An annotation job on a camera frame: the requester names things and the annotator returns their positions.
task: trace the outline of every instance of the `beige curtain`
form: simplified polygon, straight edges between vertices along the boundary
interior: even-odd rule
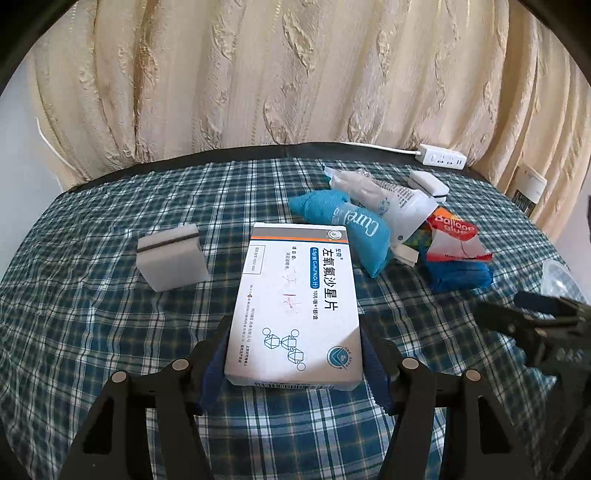
[[[66,185],[212,148],[306,141],[465,153],[548,179],[557,237],[591,156],[590,87],[515,0],[80,0],[34,47]]]

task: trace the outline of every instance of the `molecular structure drawing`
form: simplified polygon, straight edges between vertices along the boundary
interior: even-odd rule
[[[300,334],[298,330],[293,329],[290,335],[283,338],[279,338],[274,333],[271,333],[270,328],[263,328],[262,334],[265,336],[265,346],[267,348],[273,350],[278,346],[282,346],[287,350],[287,359],[295,364],[295,367],[300,372],[303,372],[306,369],[304,352],[297,347],[297,336]]]

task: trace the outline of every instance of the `silver rivet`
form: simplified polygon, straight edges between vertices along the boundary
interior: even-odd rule
[[[478,382],[480,380],[480,373],[477,370],[466,370],[466,378],[473,382]]]
[[[180,372],[189,366],[189,362],[187,362],[184,358],[179,358],[173,362],[173,368]]]
[[[123,380],[127,378],[127,374],[125,372],[115,372],[111,376],[111,380],[115,383],[121,383]]]
[[[418,368],[418,361],[416,361],[414,358],[408,357],[402,360],[402,366],[404,368],[408,368],[409,370],[414,370],[415,368]]]

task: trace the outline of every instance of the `white power strip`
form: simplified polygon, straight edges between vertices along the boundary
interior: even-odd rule
[[[415,158],[425,166],[461,170],[466,165],[466,156],[454,150],[420,144],[418,151],[420,154],[417,153]]]

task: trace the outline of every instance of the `green plaid fabric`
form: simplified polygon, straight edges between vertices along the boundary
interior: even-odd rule
[[[403,183],[409,167],[365,167]],[[491,288],[433,294],[426,271],[393,261],[375,280],[355,262],[359,313],[432,370],[485,373],[537,465],[551,378],[523,366],[513,341],[481,332],[472,309],[509,305],[539,291],[542,263],[558,259],[547,238],[492,186],[437,173],[448,208],[481,228],[493,252]],[[56,478],[69,445],[108,376],[158,371],[188,354],[232,314],[255,221],[299,222],[288,197],[327,188],[319,160],[287,158],[207,164],[116,181],[56,199],[27,235],[0,284],[0,415],[34,479]],[[196,223],[212,280],[154,293],[135,268],[138,238]],[[164,477],[156,419],[148,412],[155,474]],[[434,422],[426,478],[438,475],[444,413]],[[364,382],[352,392],[235,387],[198,418],[217,478],[372,478],[393,419]]]

